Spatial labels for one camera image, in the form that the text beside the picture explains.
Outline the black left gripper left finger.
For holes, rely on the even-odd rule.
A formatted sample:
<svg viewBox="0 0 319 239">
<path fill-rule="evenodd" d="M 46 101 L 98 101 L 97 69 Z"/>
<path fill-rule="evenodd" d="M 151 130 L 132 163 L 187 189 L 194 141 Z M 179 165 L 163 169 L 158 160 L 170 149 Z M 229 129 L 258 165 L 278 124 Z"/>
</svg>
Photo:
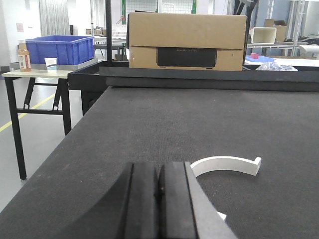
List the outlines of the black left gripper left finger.
<svg viewBox="0 0 319 239">
<path fill-rule="evenodd" d="M 112 187 L 59 239 L 155 239 L 157 173 L 149 163 L 128 163 Z"/>
</svg>

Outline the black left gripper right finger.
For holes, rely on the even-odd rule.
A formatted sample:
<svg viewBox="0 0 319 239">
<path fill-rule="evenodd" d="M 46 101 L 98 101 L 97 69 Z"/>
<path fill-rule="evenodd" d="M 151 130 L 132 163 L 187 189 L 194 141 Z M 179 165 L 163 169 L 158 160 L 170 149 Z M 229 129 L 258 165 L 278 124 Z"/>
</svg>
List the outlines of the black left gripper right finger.
<svg viewBox="0 0 319 239">
<path fill-rule="evenodd" d="M 161 239 L 235 239 L 197 181 L 189 162 L 165 163 L 159 174 Z"/>
</svg>

